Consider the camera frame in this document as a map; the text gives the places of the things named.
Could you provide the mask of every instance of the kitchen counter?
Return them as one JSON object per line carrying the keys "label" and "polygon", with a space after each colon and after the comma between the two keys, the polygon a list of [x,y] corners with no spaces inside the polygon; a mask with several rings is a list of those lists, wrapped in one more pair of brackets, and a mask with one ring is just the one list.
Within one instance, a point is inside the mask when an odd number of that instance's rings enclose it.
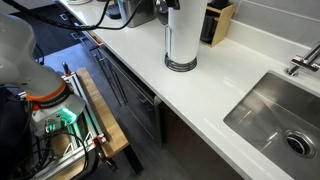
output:
{"label": "kitchen counter", "polygon": [[[98,1],[84,5],[60,1],[87,25],[98,22],[104,6]],[[108,17],[101,24],[121,25],[121,20]],[[190,72],[177,73],[164,64],[165,27],[157,19],[136,28],[93,32],[241,176],[292,179],[223,122],[266,72],[272,70],[285,76],[286,65],[225,39],[214,48],[200,43],[198,66]],[[320,90],[319,80],[305,74],[289,79],[313,93]]]}

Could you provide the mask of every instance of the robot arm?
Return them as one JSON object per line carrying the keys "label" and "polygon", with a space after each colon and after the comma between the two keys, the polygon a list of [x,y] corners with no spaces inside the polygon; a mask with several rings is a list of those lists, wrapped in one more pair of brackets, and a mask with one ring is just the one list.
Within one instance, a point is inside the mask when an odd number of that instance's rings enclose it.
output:
{"label": "robot arm", "polygon": [[32,56],[36,41],[25,21],[0,13],[0,84],[13,84],[34,102],[32,125],[35,135],[54,131],[77,120],[85,101],[73,94],[53,69]]}

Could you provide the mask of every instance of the cable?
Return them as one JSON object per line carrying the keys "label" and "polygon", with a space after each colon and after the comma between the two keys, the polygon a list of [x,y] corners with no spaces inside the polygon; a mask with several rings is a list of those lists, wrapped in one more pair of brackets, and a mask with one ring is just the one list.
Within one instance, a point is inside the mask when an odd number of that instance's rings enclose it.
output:
{"label": "cable", "polygon": [[140,8],[142,2],[144,0],[140,0],[139,3],[137,4],[136,8],[134,9],[131,17],[128,19],[128,21],[121,27],[103,27],[101,26],[100,27],[100,24],[102,23],[104,17],[105,17],[105,14],[106,14],[106,11],[107,11],[107,8],[108,8],[108,5],[109,5],[109,1],[110,0],[107,0],[105,6],[104,6],[104,9],[103,9],[103,13],[102,13],[102,16],[99,20],[99,22],[96,24],[96,25],[87,25],[87,26],[71,26],[71,25],[68,25],[68,24],[63,24],[63,23],[60,23],[60,22],[56,22],[56,21],[53,21],[51,19],[47,19],[43,16],[40,16],[36,13],[33,13],[32,11],[30,11],[29,9],[27,9],[26,7],[20,5],[19,3],[13,1],[13,0],[3,0],[5,3],[7,3],[8,5],[10,6],[13,6],[14,8],[16,8],[17,10],[23,12],[23,13],[26,13],[27,15],[31,16],[31,17],[34,17],[42,22],[45,22],[47,24],[51,24],[53,26],[57,26],[57,27],[60,27],[60,28],[64,28],[64,29],[70,29],[70,30],[75,30],[75,31],[89,31],[89,30],[95,30],[95,29],[106,29],[106,30],[121,30],[123,28],[125,28],[130,22],[131,20],[134,18],[135,14],[137,13],[138,9]]}
{"label": "cable", "polygon": [[17,89],[20,89],[19,87],[16,87],[16,86],[6,86],[6,85],[4,85],[4,86],[0,85],[0,88],[17,88]]}
{"label": "cable", "polygon": [[[29,155],[28,157],[26,157],[25,159],[23,159],[18,165],[17,167],[19,167],[20,165],[22,165],[26,160],[28,160],[30,157],[32,157],[34,154],[36,153],[39,153],[39,152],[45,152],[47,153],[48,151],[50,151],[52,153],[52,149],[50,148],[43,148],[43,149],[39,149],[37,151],[34,151],[31,155]],[[38,172],[40,172],[41,170],[43,170],[46,166],[48,166],[52,161],[54,160],[54,155],[52,153],[52,156],[51,158],[49,159],[48,163],[45,164],[44,166],[40,167],[39,169],[34,169],[32,170],[31,174],[28,174],[28,175],[25,175],[25,176],[22,176],[22,177],[18,177],[18,178],[14,178],[14,179],[11,179],[11,180],[27,180],[27,179],[30,179],[32,178],[34,175],[36,175]]]}
{"label": "cable", "polygon": [[107,30],[121,30],[123,28],[125,28],[130,22],[131,20],[134,18],[134,15],[137,13],[138,9],[140,8],[142,2],[144,0],[140,0],[139,3],[137,4],[136,8],[134,9],[132,15],[130,16],[130,18],[128,19],[128,21],[121,27],[118,28],[114,28],[114,27],[97,27],[97,29],[107,29]]}
{"label": "cable", "polygon": [[86,150],[84,142],[77,135],[71,134],[71,133],[66,133],[66,132],[55,132],[55,133],[52,133],[52,134],[49,134],[49,135],[46,135],[46,136],[40,138],[39,141],[42,141],[42,140],[44,140],[46,138],[50,138],[50,137],[53,138],[53,137],[56,137],[57,135],[61,135],[61,134],[66,134],[66,135],[73,136],[81,143],[81,145],[83,147],[83,150],[84,150],[84,156],[85,156],[84,166],[83,166],[83,169],[82,169],[84,171],[87,168],[87,163],[88,163],[88,158],[89,157],[88,157],[88,152]]}
{"label": "cable", "polygon": [[26,133],[27,128],[28,128],[28,126],[29,126],[29,123],[30,123],[30,121],[31,121],[32,112],[33,112],[33,105],[34,105],[33,102],[28,101],[28,109],[29,109],[29,111],[28,111],[28,119],[27,119],[26,125],[25,125],[24,128],[23,128],[22,137],[23,137],[24,134]]}
{"label": "cable", "polygon": [[41,60],[41,62],[39,62],[39,64],[44,65],[44,53],[43,53],[42,49],[40,48],[40,46],[38,44],[36,44],[36,47],[38,48],[38,50],[39,50],[39,52],[40,52],[40,54],[42,56],[42,60]]}
{"label": "cable", "polygon": [[[84,142],[83,142],[77,135],[71,134],[71,133],[65,133],[65,132],[56,132],[56,133],[52,133],[52,134],[49,134],[49,135],[46,135],[46,136],[40,138],[39,141],[43,141],[44,139],[47,139],[47,138],[53,138],[53,137],[56,137],[57,135],[61,135],[61,134],[66,134],[66,135],[73,136],[73,137],[75,137],[78,141],[80,141],[80,143],[81,143],[81,145],[82,145],[82,147],[83,147],[83,150],[84,150],[84,155],[85,155],[84,165],[83,165],[83,169],[82,169],[82,171],[84,171],[84,170],[87,168],[89,156],[88,156],[88,152],[87,152],[87,150],[86,150],[86,147],[85,147]],[[50,149],[50,148],[40,149],[40,150],[38,150],[38,151],[33,152],[33,154],[30,155],[30,156],[33,156],[35,153],[38,153],[39,151],[41,152],[41,151],[43,151],[43,150],[48,150],[48,149]],[[33,173],[29,174],[29,175],[26,175],[26,176],[23,176],[23,177],[19,177],[19,178],[13,179],[13,180],[25,180],[25,179],[30,179],[30,178],[32,178],[33,176],[35,176],[38,172],[40,172],[41,170],[43,170],[43,169],[44,169],[47,165],[49,165],[49,164],[50,164],[50,163],[47,163],[47,164],[43,165],[40,169],[36,170],[35,172],[33,172]]]}

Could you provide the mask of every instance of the dishwasher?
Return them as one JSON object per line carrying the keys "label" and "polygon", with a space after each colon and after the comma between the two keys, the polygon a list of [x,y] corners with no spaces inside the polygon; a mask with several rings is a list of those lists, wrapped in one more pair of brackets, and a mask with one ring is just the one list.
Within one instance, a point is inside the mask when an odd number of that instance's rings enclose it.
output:
{"label": "dishwasher", "polygon": [[126,106],[149,136],[163,146],[163,102],[107,47],[97,59],[120,106]]}

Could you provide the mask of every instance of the dark cabinet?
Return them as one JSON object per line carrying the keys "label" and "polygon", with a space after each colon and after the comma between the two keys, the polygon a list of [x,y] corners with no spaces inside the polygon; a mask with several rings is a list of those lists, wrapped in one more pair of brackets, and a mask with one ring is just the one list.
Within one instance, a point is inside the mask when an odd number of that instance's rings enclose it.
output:
{"label": "dark cabinet", "polygon": [[169,107],[164,107],[166,148],[192,179],[238,180],[242,177]]}

